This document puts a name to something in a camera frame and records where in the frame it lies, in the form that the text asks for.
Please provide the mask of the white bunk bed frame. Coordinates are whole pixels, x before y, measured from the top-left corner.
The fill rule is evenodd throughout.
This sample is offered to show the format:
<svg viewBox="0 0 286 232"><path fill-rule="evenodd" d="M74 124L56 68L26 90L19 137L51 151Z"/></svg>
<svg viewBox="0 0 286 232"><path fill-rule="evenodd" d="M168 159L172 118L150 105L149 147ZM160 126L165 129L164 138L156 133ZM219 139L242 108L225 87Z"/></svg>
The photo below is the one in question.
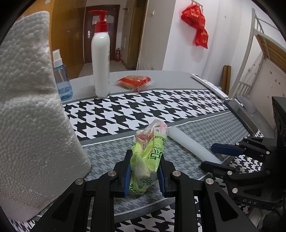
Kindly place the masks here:
<svg viewBox="0 0 286 232"><path fill-rule="evenodd" d="M265 60L285 73L285 42L282 42L281 37L278 27L259 16L252 8L248 42L241 66L229 90L230 99L237 95L250 95Z"/></svg>

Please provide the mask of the white remote control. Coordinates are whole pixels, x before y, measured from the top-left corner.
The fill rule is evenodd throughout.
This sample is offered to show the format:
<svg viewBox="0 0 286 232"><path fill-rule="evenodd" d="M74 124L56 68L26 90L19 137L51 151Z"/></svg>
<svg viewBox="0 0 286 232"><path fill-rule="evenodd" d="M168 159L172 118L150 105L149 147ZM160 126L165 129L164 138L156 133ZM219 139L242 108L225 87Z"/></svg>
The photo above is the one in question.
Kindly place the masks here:
<svg viewBox="0 0 286 232"><path fill-rule="evenodd" d="M191 74L191 78L193 78L194 80L205 86L207 89L209 89L218 97L220 97L222 100L226 100L228 98L228 96L222 90L220 90L217 86L213 85L211 82L208 82L207 80L200 78L196 74Z"/></svg>

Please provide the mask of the red hanging bags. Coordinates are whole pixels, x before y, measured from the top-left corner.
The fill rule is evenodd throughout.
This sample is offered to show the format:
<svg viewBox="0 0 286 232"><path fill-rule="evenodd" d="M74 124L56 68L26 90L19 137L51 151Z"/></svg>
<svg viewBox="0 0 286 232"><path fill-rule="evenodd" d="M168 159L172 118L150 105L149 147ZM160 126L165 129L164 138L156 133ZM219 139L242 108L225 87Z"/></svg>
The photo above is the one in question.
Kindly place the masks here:
<svg viewBox="0 0 286 232"><path fill-rule="evenodd" d="M205 29L206 19L199 5L192 4L181 12L181 19L196 29L194 43L208 49L208 32Z"/></svg>

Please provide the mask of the green tissue packet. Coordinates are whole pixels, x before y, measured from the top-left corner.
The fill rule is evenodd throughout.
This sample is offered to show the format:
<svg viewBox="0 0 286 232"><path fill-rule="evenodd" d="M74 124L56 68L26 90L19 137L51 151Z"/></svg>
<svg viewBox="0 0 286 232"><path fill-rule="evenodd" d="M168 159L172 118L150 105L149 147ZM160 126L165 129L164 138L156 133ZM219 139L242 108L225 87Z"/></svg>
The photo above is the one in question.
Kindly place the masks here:
<svg viewBox="0 0 286 232"><path fill-rule="evenodd" d="M129 185L129 190L133 193L144 194L157 180L157 170L167 137L168 126L158 119L134 135L131 145Z"/></svg>

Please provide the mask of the red fire extinguisher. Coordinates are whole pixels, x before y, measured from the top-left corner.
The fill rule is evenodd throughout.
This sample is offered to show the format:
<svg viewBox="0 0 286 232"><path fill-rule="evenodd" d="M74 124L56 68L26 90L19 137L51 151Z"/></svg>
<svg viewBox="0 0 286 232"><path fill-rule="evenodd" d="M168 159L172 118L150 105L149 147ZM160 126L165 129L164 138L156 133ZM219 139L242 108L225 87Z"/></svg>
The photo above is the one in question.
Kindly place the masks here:
<svg viewBox="0 0 286 232"><path fill-rule="evenodd" d="M121 48L117 48L115 52L115 61L120 62L121 61Z"/></svg>

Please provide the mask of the wall coat hook rail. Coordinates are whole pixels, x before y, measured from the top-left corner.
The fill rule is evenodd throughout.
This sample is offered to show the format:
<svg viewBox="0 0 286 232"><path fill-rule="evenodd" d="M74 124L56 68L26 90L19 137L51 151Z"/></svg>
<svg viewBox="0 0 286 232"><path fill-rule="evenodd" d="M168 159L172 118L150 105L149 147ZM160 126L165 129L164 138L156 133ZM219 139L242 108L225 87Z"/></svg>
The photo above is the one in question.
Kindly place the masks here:
<svg viewBox="0 0 286 232"><path fill-rule="evenodd" d="M196 5L199 5L201 10L203 10L203 5L200 4L199 2L195 1L195 0L191 0L192 4L196 4Z"/></svg>

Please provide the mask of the red snack packet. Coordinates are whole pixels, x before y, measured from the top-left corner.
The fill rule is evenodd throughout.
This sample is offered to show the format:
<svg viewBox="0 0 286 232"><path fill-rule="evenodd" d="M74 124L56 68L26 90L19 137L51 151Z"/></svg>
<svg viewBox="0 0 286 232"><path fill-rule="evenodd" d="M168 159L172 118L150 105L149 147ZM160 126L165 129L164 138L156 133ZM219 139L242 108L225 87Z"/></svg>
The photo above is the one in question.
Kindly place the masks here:
<svg viewBox="0 0 286 232"><path fill-rule="evenodd" d="M152 84L152 80L148 76L128 75L119 79L116 84L126 89L140 92Z"/></svg>

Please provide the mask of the blue spray bottle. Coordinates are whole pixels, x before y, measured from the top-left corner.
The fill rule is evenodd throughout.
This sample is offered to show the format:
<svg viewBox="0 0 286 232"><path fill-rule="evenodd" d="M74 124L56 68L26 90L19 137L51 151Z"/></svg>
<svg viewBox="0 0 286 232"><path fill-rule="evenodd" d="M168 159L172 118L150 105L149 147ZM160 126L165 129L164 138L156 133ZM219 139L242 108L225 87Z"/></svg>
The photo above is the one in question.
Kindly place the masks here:
<svg viewBox="0 0 286 232"><path fill-rule="evenodd" d="M64 102L70 100L73 97L73 90L70 84L68 72L66 66L63 64L60 50L52 51L53 56L53 72L56 81L56 86L61 100Z"/></svg>

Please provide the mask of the white red pump bottle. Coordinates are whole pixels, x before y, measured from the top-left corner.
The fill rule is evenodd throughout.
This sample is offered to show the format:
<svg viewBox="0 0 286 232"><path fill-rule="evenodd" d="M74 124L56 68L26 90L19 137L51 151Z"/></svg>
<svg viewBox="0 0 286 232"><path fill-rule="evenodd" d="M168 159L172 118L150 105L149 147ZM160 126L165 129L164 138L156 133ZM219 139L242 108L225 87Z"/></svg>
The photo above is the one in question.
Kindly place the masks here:
<svg viewBox="0 0 286 232"><path fill-rule="evenodd" d="M89 13L99 16L91 42L91 53L95 95L103 99L110 93L110 37L108 24L105 20L107 12L91 10Z"/></svg>

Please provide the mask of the dark brown entrance door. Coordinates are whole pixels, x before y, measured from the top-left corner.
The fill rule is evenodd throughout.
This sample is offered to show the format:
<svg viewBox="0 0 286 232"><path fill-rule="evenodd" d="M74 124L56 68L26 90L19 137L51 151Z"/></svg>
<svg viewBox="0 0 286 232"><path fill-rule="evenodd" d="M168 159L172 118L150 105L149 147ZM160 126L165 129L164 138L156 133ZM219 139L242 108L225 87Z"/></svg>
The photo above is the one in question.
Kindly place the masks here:
<svg viewBox="0 0 286 232"><path fill-rule="evenodd" d="M120 5L101 4L87 6L84 17L83 52L84 62L92 62L92 39L97 32L107 32L110 37L110 60L115 60L116 36Z"/></svg>

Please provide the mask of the wooden wardrobe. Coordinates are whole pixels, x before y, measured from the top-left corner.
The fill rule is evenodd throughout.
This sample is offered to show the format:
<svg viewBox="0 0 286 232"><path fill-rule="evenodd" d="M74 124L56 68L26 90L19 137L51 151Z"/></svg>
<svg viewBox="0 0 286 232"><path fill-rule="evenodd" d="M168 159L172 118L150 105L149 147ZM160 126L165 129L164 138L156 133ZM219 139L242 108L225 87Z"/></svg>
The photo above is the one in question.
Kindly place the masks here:
<svg viewBox="0 0 286 232"><path fill-rule="evenodd" d="M70 79L79 77L83 61L85 0L37 0L19 18L39 11L50 14L50 50L59 49Z"/></svg>

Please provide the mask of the wooden side door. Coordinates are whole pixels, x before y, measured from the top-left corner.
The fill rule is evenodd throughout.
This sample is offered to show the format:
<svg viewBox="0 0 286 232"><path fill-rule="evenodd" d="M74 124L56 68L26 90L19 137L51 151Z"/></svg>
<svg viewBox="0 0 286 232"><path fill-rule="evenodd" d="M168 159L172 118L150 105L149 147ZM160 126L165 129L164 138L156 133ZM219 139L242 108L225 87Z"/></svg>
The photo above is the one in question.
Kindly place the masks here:
<svg viewBox="0 0 286 232"><path fill-rule="evenodd" d="M129 70L138 69L147 6L148 1L134 1L127 54L127 68Z"/></svg>

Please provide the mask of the white foam box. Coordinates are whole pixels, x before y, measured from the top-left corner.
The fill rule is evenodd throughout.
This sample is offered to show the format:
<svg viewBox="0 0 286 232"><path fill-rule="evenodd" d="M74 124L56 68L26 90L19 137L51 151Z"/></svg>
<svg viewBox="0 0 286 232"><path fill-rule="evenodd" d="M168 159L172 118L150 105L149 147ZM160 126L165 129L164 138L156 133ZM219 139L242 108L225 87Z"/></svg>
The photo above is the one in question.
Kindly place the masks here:
<svg viewBox="0 0 286 232"><path fill-rule="evenodd" d="M58 94L49 24L46 11L26 16L1 44L1 208L16 221L36 216L91 169Z"/></svg>

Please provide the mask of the houndstooth table mat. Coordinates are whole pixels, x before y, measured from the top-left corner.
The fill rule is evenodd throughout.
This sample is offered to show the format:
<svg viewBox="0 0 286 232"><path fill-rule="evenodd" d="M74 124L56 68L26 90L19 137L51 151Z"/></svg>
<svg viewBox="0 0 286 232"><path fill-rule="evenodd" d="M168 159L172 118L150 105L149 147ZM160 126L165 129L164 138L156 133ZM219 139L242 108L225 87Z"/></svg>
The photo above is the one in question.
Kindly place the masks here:
<svg viewBox="0 0 286 232"><path fill-rule="evenodd" d="M154 89L119 93L105 99L65 103L83 150L91 162L90 181L112 170L128 149L136 176L125 198L114 201L116 231L173 231L174 200L162 197L155 171L164 156L193 179L202 179L200 160L168 137L178 128L210 150L213 143L233 144L249 135L224 102L209 90Z"/></svg>

